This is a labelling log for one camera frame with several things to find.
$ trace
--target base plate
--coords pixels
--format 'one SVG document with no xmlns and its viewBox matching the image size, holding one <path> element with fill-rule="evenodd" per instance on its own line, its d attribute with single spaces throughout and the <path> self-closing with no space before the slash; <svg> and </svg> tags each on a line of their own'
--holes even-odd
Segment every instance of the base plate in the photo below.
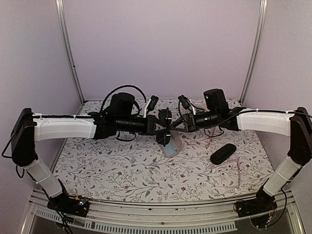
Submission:
<svg viewBox="0 0 312 234">
<path fill-rule="evenodd" d="M 270 202 L 259 203 L 258 199 L 242 200 L 235 203 L 235 210 L 238 217 L 246 217 L 250 215 L 260 214 L 262 212 L 271 211 L 277 208 L 275 198 L 273 197 Z"/>
<path fill-rule="evenodd" d="M 51 204 L 51 202 L 48 202 L 47 207 L 51 210 L 55 210 L 54 208 L 57 209 L 57 207 L 53 206 Z M 64 210 L 64 209 L 57 209 L 59 212 L 64 212 L 66 214 L 69 215 L 76 215 L 76 216 L 80 216 L 80 217 L 86 217 L 88 212 L 89 212 L 89 207 L 90 204 L 89 202 L 86 202 L 83 204 L 83 206 L 77 206 L 76 208 L 72 209 L 72 210 Z"/>
</svg>

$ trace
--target wire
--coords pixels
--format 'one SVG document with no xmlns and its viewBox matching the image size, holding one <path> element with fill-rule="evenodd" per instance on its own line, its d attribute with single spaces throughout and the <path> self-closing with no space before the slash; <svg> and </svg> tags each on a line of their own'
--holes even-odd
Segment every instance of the wire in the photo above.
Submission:
<svg viewBox="0 0 312 234">
<path fill-rule="evenodd" d="M 26 122 L 26 121 L 28 121 L 28 120 L 31 120 L 31 119 L 33 119 L 33 118 L 34 118 L 34 117 L 26 118 L 23 122 L 20 122 L 20 123 L 19 123 L 19 125 L 16 127 L 16 130 L 11 134 L 11 137 L 10 137 L 9 141 L 6 143 L 4 149 L 3 149 L 2 153 L 1 153 L 1 156 L 2 156 L 3 158 L 12 158 L 11 156 L 6 156 L 6 155 L 4 155 L 5 152 L 6 152 L 6 150 L 8 149 L 10 143 L 12 142 L 13 137 L 14 137 L 14 136 L 16 135 L 16 133 L 19 131 L 19 129 L 21 128 L 21 126 L 24 124 L 24 122 Z"/>
<path fill-rule="evenodd" d="M 214 136 L 214 131 L 213 131 L 213 135 L 212 135 L 212 136 L 208 135 L 208 134 L 206 133 L 206 129 L 205 129 L 205 128 L 204 128 L 204 133 L 206 134 L 207 137 L 209 137 L 209 138 L 214 138 L 214 137 L 219 137 L 219 136 L 221 136 L 221 135 L 224 134 L 224 131 L 220 128 L 220 126 L 219 126 L 219 130 L 221 131 L 221 133 L 218 134 L 218 135 L 215 135 L 215 136 Z"/>
<path fill-rule="evenodd" d="M 132 139 L 129 139 L 129 140 L 128 139 L 121 139 L 121 138 L 119 138 L 120 137 L 120 131 L 118 131 L 118 136 L 116 137 L 116 139 L 119 141 L 124 141 L 124 142 L 133 141 L 137 135 L 135 133 L 130 133 L 130 134 L 134 135 L 134 137 Z"/>
<path fill-rule="evenodd" d="M 50 199 L 49 195 L 47 194 L 47 192 L 46 192 L 44 189 L 43 189 L 43 191 L 44 191 L 44 194 L 46 195 L 46 197 L 48 198 L 49 202 L 50 202 L 51 205 L 53 206 L 53 209 L 54 209 L 54 210 L 58 213 L 58 215 L 60 216 L 60 218 L 61 218 L 61 220 L 62 220 L 62 223 L 63 223 L 63 229 L 64 229 L 64 231 L 65 231 L 67 234 L 74 234 L 74 233 L 72 232 L 72 230 L 70 229 L 70 227 L 69 227 L 67 221 L 66 221 L 66 219 L 68 219 L 68 217 L 67 217 L 66 215 L 64 215 L 64 213 L 61 214 L 61 213 L 55 208 L 55 206 L 54 206 L 53 202 L 51 201 L 51 199 Z"/>
<path fill-rule="evenodd" d="M 284 206 L 284 209 L 283 209 L 283 211 L 282 211 L 282 214 L 278 217 L 278 219 L 277 219 L 274 223 L 270 223 L 270 224 L 268 225 L 268 227 L 271 227 L 271 226 L 275 225 L 275 224 L 282 218 L 283 214 L 284 214 L 285 211 L 286 211 L 286 207 L 287 207 L 287 195 L 286 195 L 286 193 L 284 192 L 283 188 L 281 188 L 281 191 L 283 192 L 283 194 L 284 194 L 284 196 L 285 196 L 285 206 Z"/>
<path fill-rule="evenodd" d="M 24 177 L 24 174 L 25 174 L 25 169 L 24 168 L 23 168 L 23 172 L 21 173 L 21 175 L 19 173 L 19 166 L 18 165 L 16 165 L 15 171 L 16 171 L 16 174 L 18 174 L 19 178 L 22 179 Z"/>
<path fill-rule="evenodd" d="M 143 96 L 143 98 L 144 98 L 144 101 L 146 102 L 146 96 L 145 96 L 145 94 L 143 93 L 142 90 L 140 90 L 138 87 L 136 87 L 136 86 L 134 86 L 134 85 L 126 84 L 126 85 L 122 85 L 122 86 L 119 86 L 119 87 L 115 88 L 113 91 L 111 91 L 111 92 L 104 98 L 104 100 L 103 100 L 103 102 L 102 102 L 101 109 L 100 109 L 99 112 L 102 112 L 102 111 L 103 111 L 104 104 L 105 104 L 106 100 L 108 99 L 108 97 L 109 97 L 112 93 L 114 93 L 115 91 L 117 91 L 117 90 L 119 90 L 119 89 L 127 88 L 127 87 L 129 87 L 129 88 L 134 88 L 134 89 L 138 90 L 138 91 L 142 94 L 142 96 Z"/>
<path fill-rule="evenodd" d="M 287 207 L 287 195 L 286 195 L 285 191 L 283 190 L 283 188 L 281 188 L 281 191 L 283 192 L 283 194 L 284 194 L 284 196 L 285 196 L 285 205 L 284 205 L 284 209 L 283 209 L 281 215 L 278 217 L 278 219 L 277 219 L 274 223 L 271 223 L 271 220 L 273 219 L 273 215 L 276 213 L 276 210 L 274 209 L 274 207 L 272 207 L 273 214 L 270 215 L 270 218 L 269 218 L 269 220 L 268 220 L 268 223 L 269 223 L 269 224 L 268 224 L 267 226 L 265 226 L 265 228 L 258 228 L 258 227 L 255 227 L 256 229 L 258 229 L 258 230 L 267 229 L 267 228 L 269 228 L 269 227 L 275 225 L 275 224 L 282 218 L 283 214 L 284 214 L 285 211 L 286 211 L 286 207 Z"/>
<path fill-rule="evenodd" d="M 201 108 L 201 107 L 198 107 L 198 106 L 195 106 L 194 104 L 191 103 L 191 101 L 190 101 L 187 97 L 182 97 L 181 99 L 187 100 L 187 102 L 188 102 L 191 106 L 193 106 L 195 109 L 201 110 L 200 113 L 205 112 L 205 109 L 203 109 L 203 108 Z"/>
</svg>

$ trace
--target black cable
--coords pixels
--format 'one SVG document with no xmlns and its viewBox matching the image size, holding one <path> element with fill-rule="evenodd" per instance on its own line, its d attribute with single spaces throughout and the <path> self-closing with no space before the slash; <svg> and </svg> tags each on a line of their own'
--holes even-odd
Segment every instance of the black cable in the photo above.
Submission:
<svg viewBox="0 0 312 234">
<path fill-rule="evenodd" d="M 16 171 L 16 174 L 18 174 L 19 178 L 22 179 L 24 177 L 24 174 L 25 174 L 25 169 L 24 168 L 23 168 L 23 172 L 21 173 L 21 175 L 19 173 L 19 166 L 18 165 L 16 165 L 15 171 Z"/>
<path fill-rule="evenodd" d="M 219 130 L 221 131 L 221 133 L 218 134 L 218 135 L 215 135 L 215 136 L 210 136 L 210 135 L 208 135 L 208 134 L 206 133 L 206 129 L 204 129 L 204 133 L 206 134 L 207 137 L 209 137 L 209 138 L 214 138 L 214 137 L 219 137 L 219 136 L 221 136 L 221 135 L 224 134 L 224 131 L 220 128 L 220 126 L 219 126 Z"/>
<path fill-rule="evenodd" d="M 42 115 L 37 118 L 93 118 L 92 116 L 74 116 L 74 115 Z"/>
<path fill-rule="evenodd" d="M 10 143 L 12 142 L 12 139 L 13 137 L 16 135 L 16 133 L 19 131 L 19 129 L 21 128 L 21 126 L 24 124 L 24 122 L 28 121 L 28 120 L 31 120 L 33 119 L 34 117 L 29 117 L 29 118 L 26 118 L 23 122 L 20 122 L 19 125 L 16 127 L 16 130 L 11 134 L 11 137 L 9 139 L 9 141 L 6 143 L 2 153 L 1 153 L 1 156 L 4 157 L 4 158 L 12 158 L 11 156 L 6 156 L 4 155 L 6 150 L 8 149 Z"/>
<path fill-rule="evenodd" d="M 112 93 L 114 93 L 115 91 L 117 91 L 117 90 L 119 90 L 119 89 L 127 88 L 127 87 L 129 87 L 129 88 L 134 88 L 134 89 L 138 90 L 138 91 L 142 94 L 142 96 L 143 96 L 143 98 L 144 98 L 144 101 L 146 102 L 146 96 L 145 96 L 145 94 L 143 93 L 142 90 L 140 90 L 138 87 L 136 87 L 136 86 L 134 86 L 134 85 L 126 84 L 126 85 L 122 85 L 122 86 L 119 86 L 119 87 L 115 88 L 113 91 L 111 91 L 111 92 L 104 98 L 104 100 L 103 100 L 103 102 L 102 102 L 101 109 L 100 109 L 99 112 L 102 112 L 102 111 L 103 111 L 104 104 L 105 104 L 106 100 L 108 99 L 108 97 L 109 97 Z"/>
<path fill-rule="evenodd" d="M 201 108 L 201 107 L 198 107 L 198 106 L 195 106 L 194 104 L 191 103 L 191 101 L 190 101 L 187 97 L 182 97 L 181 100 L 182 100 L 182 99 L 185 99 L 185 100 L 186 100 L 191 106 L 193 106 L 195 109 L 201 110 L 200 113 L 205 112 L 205 109 L 203 109 L 203 108 Z"/>
<path fill-rule="evenodd" d="M 275 225 L 275 224 L 282 218 L 283 214 L 284 214 L 285 211 L 286 211 L 286 207 L 287 207 L 287 195 L 286 195 L 286 193 L 284 192 L 283 188 L 281 188 L 281 191 L 283 192 L 283 194 L 284 194 L 284 196 L 285 196 L 285 206 L 284 206 L 284 209 L 283 209 L 283 211 L 282 211 L 282 214 L 278 217 L 278 219 L 277 219 L 274 223 L 268 224 L 267 227 L 271 227 L 271 226 Z"/>
<path fill-rule="evenodd" d="M 119 138 L 120 137 L 120 131 L 118 131 L 118 136 L 116 137 L 116 139 L 119 140 L 119 141 L 124 141 L 124 142 L 133 141 L 136 138 L 137 135 L 135 133 L 130 133 L 130 134 L 134 135 L 134 137 L 132 139 L 129 139 L 129 140 L 121 139 L 121 138 Z"/>
<path fill-rule="evenodd" d="M 51 199 L 50 199 L 50 197 L 49 197 L 49 195 L 47 194 L 47 192 L 44 190 L 44 189 L 42 189 L 43 191 L 44 191 L 44 194 L 46 195 L 46 197 L 48 198 L 48 200 L 49 200 L 49 202 L 50 202 L 50 204 L 53 206 L 53 209 L 58 213 L 58 215 L 60 216 L 60 218 L 61 218 L 61 220 L 62 220 L 62 223 L 63 223 L 63 229 L 64 229 L 64 231 L 67 233 L 67 234 L 74 234 L 73 232 L 72 232 L 72 230 L 70 229 L 70 227 L 69 227 L 69 225 L 68 225 L 68 223 L 67 223 L 67 221 L 66 221 L 66 215 L 64 215 L 64 213 L 60 213 L 56 208 L 55 208 L 55 206 L 54 206 L 54 204 L 53 204 L 53 202 L 51 201 Z"/>
</svg>

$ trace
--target small blue object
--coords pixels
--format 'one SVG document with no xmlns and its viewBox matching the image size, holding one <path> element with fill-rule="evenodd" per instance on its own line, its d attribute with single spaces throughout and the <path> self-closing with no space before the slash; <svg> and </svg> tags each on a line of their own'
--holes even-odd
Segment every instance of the small blue object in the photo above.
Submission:
<svg viewBox="0 0 312 234">
<path fill-rule="evenodd" d="M 172 143 L 172 141 L 169 141 L 169 144 L 163 147 L 162 150 L 167 156 L 174 155 L 178 152 L 176 146 Z"/>
</svg>

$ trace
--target patterned table surface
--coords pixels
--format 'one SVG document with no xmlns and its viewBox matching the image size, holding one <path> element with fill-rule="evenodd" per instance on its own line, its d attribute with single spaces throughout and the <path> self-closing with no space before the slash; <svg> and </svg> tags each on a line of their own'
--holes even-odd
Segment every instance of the patterned table surface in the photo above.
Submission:
<svg viewBox="0 0 312 234">
<path fill-rule="evenodd" d="M 98 111 L 100 106 L 100 101 L 87 102 L 82 114 Z M 239 103 L 229 100 L 229 106 Z M 177 100 L 160 100 L 155 110 L 166 107 L 177 119 Z M 181 135 L 184 150 L 172 158 L 164 156 L 152 136 L 137 136 L 131 142 L 118 141 L 113 136 L 103 140 L 71 138 L 66 141 L 54 174 L 72 195 L 175 202 L 254 193 L 273 172 L 254 131 L 225 130 L 214 138 L 208 138 L 203 130 Z M 227 143 L 236 145 L 236 152 L 221 165 L 213 165 L 210 155 Z"/>
</svg>

